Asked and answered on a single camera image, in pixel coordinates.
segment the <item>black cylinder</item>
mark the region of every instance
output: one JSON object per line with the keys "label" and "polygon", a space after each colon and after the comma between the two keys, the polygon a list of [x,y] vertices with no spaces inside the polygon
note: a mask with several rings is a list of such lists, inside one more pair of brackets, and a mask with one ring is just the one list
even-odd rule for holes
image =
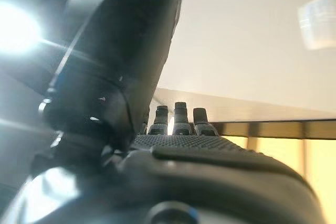
{"label": "black cylinder", "polygon": [[180,3],[104,0],[50,84],[40,106],[46,121],[55,130],[84,135],[104,128],[114,148],[127,150],[167,59]]}
{"label": "black cylinder", "polygon": [[194,108],[194,124],[208,123],[205,108]]}
{"label": "black cylinder", "polygon": [[154,124],[162,123],[168,125],[168,107],[167,106],[157,106],[155,112]]}
{"label": "black cylinder", "polygon": [[185,102],[175,102],[174,119],[175,123],[188,123],[187,104]]}

